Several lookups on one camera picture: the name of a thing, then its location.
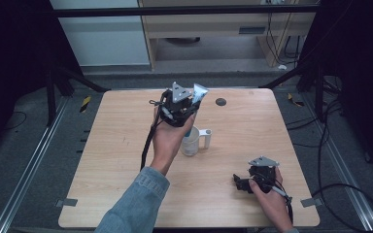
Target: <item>background desk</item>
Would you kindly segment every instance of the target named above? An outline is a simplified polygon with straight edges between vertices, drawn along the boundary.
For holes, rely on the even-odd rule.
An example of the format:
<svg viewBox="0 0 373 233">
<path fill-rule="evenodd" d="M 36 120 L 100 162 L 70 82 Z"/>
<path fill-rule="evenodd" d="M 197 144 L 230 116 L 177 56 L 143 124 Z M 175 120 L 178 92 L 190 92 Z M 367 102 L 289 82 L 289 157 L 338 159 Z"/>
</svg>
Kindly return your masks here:
<svg viewBox="0 0 373 233">
<path fill-rule="evenodd" d="M 221 5 L 259 5 L 261 0 L 138 0 L 141 7 L 176 6 L 221 6 Z M 315 4 L 317 0 L 285 0 L 284 4 Z M 183 16 L 142 17 L 150 62 L 154 67 L 156 47 L 160 38 L 193 38 L 218 36 L 256 36 L 270 66 L 277 61 L 275 53 L 280 54 L 288 36 L 308 34 L 315 13 L 272 14 L 270 25 L 268 14 L 219 14 Z M 267 44 L 267 30 L 271 32 Z"/>
<path fill-rule="evenodd" d="M 163 90 L 106 92 L 93 123 L 68 198 L 62 227 L 96 227 L 139 172 L 141 153 L 153 122 L 150 100 Z M 218 98 L 226 100 L 217 106 Z M 293 197 L 294 224 L 319 224 L 316 208 L 300 200 L 310 192 L 270 89 L 211 89 L 195 125 L 213 130 L 211 146 L 194 157 L 180 152 L 167 175 L 171 186 L 156 227 L 270 226 L 253 195 L 236 189 L 232 174 L 247 177 L 249 160 L 261 155 L 281 163 L 284 187 Z M 153 157 L 151 145 L 147 165 Z"/>
</svg>

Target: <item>floor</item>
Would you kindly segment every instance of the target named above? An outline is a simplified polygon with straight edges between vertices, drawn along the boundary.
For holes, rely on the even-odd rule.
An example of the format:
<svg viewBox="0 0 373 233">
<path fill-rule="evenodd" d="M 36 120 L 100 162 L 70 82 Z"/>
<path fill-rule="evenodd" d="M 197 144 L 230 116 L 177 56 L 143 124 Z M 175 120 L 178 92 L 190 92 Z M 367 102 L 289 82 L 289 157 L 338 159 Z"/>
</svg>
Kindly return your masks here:
<svg viewBox="0 0 373 233">
<path fill-rule="evenodd" d="M 291 40 L 287 53 L 294 52 L 295 40 Z M 276 67 L 269 67 L 255 38 L 201 38 L 161 40 L 156 57 L 156 67 L 147 72 L 125 72 L 117 76 L 87 76 L 88 79 L 112 89 L 163 88 L 173 81 L 188 87 L 201 83 L 208 87 L 235 86 L 257 87 L 267 84 L 285 73 Z M 328 80 L 338 87 L 342 85 L 334 77 Z M 314 89 L 299 93 L 297 77 L 274 89 L 288 133 L 300 161 L 311 192 L 331 183 L 350 183 L 359 186 L 369 198 L 373 198 L 373 162 L 367 163 L 364 151 L 351 129 L 348 119 L 343 116 L 342 106 L 332 105 L 336 95 L 325 94 L 329 109 L 327 124 L 316 120 L 314 115 Z M 37 90 L 17 101 L 16 111 L 8 122 L 8 129 L 0 138 L 0 227 L 9 232 L 90 232 L 90 229 L 61 229 L 57 225 L 60 208 L 69 189 L 79 163 L 88 130 L 96 115 L 102 93 L 96 93 L 86 86 L 73 82 L 76 91 L 73 98 L 56 95 L 56 102 L 63 111 L 54 132 L 46 132 L 46 92 Z M 91 102 L 84 113 L 79 112 L 83 100 L 91 96 Z M 40 145 L 43 135 L 49 135 L 51 143 Z M 36 148 L 42 152 L 36 154 Z M 26 187 L 19 188 L 19 181 Z M 360 193 L 346 191 L 345 187 L 331 188 L 325 193 L 325 200 L 336 215 L 347 221 L 348 227 L 338 221 L 327 207 L 318 207 L 322 222 L 319 226 L 300 228 L 301 232 L 356 232 L 357 229 L 373 229 L 373 203 Z M 11 210 L 5 210 L 9 204 Z M 156 232 L 255 232 L 258 229 L 173 229 Z M 262 232 L 275 232 L 264 229 Z"/>
</svg>

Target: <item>gray carpet floor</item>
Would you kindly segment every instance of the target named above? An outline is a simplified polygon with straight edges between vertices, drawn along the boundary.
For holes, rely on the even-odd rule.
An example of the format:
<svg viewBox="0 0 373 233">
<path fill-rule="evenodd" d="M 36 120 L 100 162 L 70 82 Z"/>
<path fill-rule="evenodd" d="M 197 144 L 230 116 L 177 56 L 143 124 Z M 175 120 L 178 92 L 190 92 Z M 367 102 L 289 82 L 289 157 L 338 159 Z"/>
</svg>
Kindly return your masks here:
<svg viewBox="0 0 373 233">
<path fill-rule="evenodd" d="M 174 53 L 174 47 L 187 48 L 187 46 L 171 45 L 162 43 L 161 55 L 158 60 L 161 62 L 156 70 L 149 73 L 125 73 L 119 76 L 95 76 L 88 75 L 87 78 L 100 85 L 112 89 L 126 88 L 166 88 L 173 81 L 182 86 L 189 87 L 194 83 L 200 83 L 208 87 L 257 87 L 266 84 L 282 75 L 284 71 L 276 67 L 263 67 L 262 70 L 245 70 L 245 68 L 232 67 L 229 70 L 210 70 L 190 72 L 184 65 L 183 69 L 189 72 L 176 72 L 174 65 L 177 61 L 174 54 L 166 54 L 170 51 Z M 242 59 L 245 62 L 255 62 L 260 59 L 257 56 L 248 57 L 234 56 L 231 59 Z M 214 65 L 214 57 L 207 61 Z M 319 144 L 322 136 L 323 125 L 317 121 L 296 129 L 296 126 L 315 118 L 311 111 L 310 103 L 314 96 L 314 89 L 304 93 L 298 93 L 294 87 L 296 78 L 284 83 L 274 89 L 274 93 L 280 107 L 281 113 L 288 125 L 288 133 L 294 145 L 296 155 L 301 164 L 302 171 L 307 180 L 311 192 L 319 189 L 318 164 L 321 159 L 322 185 L 331 183 L 341 183 L 340 172 L 336 163 L 331 157 L 333 153 L 332 145 L 335 145 L 337 153 L 341 154 L 343 161 L 351 172 L 357 185 L 364 192 L 373 198 L 373 161 L 368 163 L 364 159 L 364 151 L 360 145 L 356 134 L 352 130 L 349 121 L 343 115 L 343 108 L 340 105 L 334 107 L 334 111 L 329 114 L 327 129 L 329 138 L 322 147 L 322 154 L 319 156 Z M 15 215 L 9 232 L 88 232 L 91 229 L 65 230 L 61 229 L 57 223 L 61 209 L 55 206 L 57 200 L 66 197 L 74 173 L 80 161 L 82 150 L 85 147 L 85 139 L 95 118 L 102 93 L 97 93 L 86 86 L 72 82 L 75 93 L 72 97 L 61 97 L 56 93 L 59 103 L 66 100 L 65 113 L 58 128 L 51 140 L 43 160 L 32 180 L 26 195 L 24 196 L 17 214 Z M 305 103 L 304 107 L 299 107 L 288 100 L 291 93 L 297 101 Z M 80 107 L 86 96 L 91 96 L 91 101 L 84 113 L 80 113 Z M 336 96 L 326 94 L 327 103 L 336 99 Z M 46 129 L 48 120 L 46 92 L 39 89 L 27 94 L 17 101 L 15 112 L 8 122 L 8 129 L 3 131 L 0 137 L 0 214 L 6 203 L 10 199 L 17 182 L 23 174 L 25 167 L 36 149 L 39 141 Z M 351 197 L 346 188 L 331 188 L 325 192 L 327 205 L 342 219 L 350 225 L 363 229 L 361 220 L 356 214 Z M 337 220 L 325 206 L 319 206 L 318 211 L 321 223 L 314 228 L 300 229 L 301 232 L 355 232 Z M 255 229 L 156 229 L 156 232 L 255 232 Z M 275 232 L 274 229 L 264 229 L 262 232 Z"/>
</svg>

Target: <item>white wall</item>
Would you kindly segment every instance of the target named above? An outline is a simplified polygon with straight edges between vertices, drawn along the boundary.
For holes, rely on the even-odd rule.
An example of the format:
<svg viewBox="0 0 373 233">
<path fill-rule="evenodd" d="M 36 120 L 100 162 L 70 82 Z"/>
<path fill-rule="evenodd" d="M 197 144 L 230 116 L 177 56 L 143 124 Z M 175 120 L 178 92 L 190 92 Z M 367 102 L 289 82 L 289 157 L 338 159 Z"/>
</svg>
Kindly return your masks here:
<svg viewBox="0 0 373 233">
<path fill-rule="evenodd" d="M 51 0 L 54 9 L 138 7 L 136 0 Z M 149 65 L 140 17 L 59 19 L 81 66 Z"/>
</svg>

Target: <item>denim sleeve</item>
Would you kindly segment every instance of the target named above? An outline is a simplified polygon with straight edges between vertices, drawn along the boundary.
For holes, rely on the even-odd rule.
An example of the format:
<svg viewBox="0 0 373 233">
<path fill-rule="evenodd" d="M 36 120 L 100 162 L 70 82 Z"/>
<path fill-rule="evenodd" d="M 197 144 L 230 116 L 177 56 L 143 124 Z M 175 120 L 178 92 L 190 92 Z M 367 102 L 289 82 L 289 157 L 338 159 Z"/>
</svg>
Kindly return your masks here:
<svg viewBox="0 0 373 233">
<path fill-rule="evenodd" d="M 169 182 L 161 173 L 144 167 L 114 207 L 103 216 L 95 232 L 153 232 L 168 187 Z"/>
</svg>

